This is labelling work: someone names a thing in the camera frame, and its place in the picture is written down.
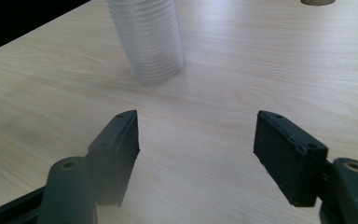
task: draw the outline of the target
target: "stacked plastic cups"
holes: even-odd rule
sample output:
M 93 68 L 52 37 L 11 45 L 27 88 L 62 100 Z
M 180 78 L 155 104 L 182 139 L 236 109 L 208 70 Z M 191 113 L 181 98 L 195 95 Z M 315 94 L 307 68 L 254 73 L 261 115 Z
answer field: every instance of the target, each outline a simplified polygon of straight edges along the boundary
M 106 0 L 132 74 L 156 83 L 185 66 L 175 0 Z

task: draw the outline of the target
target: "light wood grain surface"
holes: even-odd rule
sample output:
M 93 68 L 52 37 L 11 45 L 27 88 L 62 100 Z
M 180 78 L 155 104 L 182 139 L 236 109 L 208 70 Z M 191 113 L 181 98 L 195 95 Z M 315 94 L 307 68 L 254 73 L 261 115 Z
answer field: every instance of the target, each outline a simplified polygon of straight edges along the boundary
M 320 223 L 320 202 L 292 207 L 253 154 L 256 113 L 358 160 L 358 1 L 177 4 L 186 70 L 157 85 L 131 76 L 102 0 L 0 48 L 0 205 L 137 109 L 141 153 L 101 223 Z

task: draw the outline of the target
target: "wooden table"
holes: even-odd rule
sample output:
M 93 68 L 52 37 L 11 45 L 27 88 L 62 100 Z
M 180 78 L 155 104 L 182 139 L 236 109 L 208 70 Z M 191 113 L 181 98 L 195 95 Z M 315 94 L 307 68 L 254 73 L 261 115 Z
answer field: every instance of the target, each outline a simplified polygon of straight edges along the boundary
M 100 223 L 319 223 L 320 202 L 292 207 L 253 154 L 256 113 L 358 160 L 358 1 L 177 4 L 186 70 L 157 85 L 131 76 L 102 0 L 0 48 L 0 205 L 137 109 L 141 153 Z

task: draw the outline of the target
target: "transparent cup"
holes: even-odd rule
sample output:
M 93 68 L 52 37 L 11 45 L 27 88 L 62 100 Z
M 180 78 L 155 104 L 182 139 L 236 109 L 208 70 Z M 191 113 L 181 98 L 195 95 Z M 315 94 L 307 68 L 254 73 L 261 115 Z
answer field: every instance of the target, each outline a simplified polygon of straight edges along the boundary
M 132 74 L 156 83 L 184 68 L 175 0 L 106 0 Z

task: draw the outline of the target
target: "clear plastic cup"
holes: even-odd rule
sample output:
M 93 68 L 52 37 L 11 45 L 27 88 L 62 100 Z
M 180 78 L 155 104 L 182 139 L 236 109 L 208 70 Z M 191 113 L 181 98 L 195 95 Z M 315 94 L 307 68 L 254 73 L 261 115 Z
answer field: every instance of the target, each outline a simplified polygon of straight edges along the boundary
M 175 0 L 106 0 L 132 74 L 160 82 L 185 66 Z

